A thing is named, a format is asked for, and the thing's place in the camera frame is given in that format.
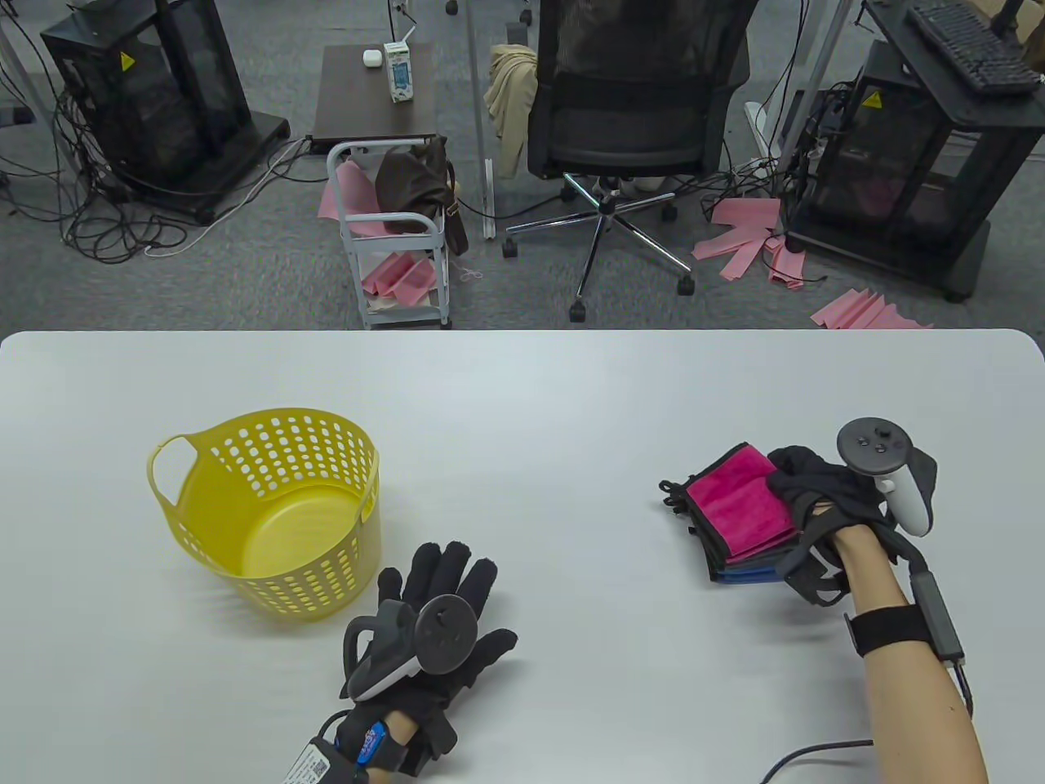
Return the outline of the person's left hand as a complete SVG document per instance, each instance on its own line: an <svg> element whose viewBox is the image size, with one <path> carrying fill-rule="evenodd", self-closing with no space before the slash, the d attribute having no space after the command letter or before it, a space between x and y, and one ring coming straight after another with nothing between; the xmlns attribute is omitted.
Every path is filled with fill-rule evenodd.
<svg viewBox="0 0 1045 784"><path fill-rule="evenodd" d="M344 638L342 697L355 713L400 713L429 732L460 694L518 646L508 628L478 629L500 569L463 541L419 546L407 572L385 568L376 610Z"/></svg>

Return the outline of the person's right hand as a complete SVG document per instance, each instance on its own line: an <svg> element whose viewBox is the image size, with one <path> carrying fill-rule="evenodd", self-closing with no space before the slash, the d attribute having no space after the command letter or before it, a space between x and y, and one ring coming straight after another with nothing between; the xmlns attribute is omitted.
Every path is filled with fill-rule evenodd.
<svg viewBox="0 0 1045 784"><path fill-rule="evenodd" d="M788 576L813 560L818 551L830 564L840 564L833 537L846 528L866 527L873 532L893 531L896 520L882 510L883 493L866 475L844 465L826 462L807 447L784 447L769 452L774 471L767 486L783 501L800 537L779 564Z"/></svg>

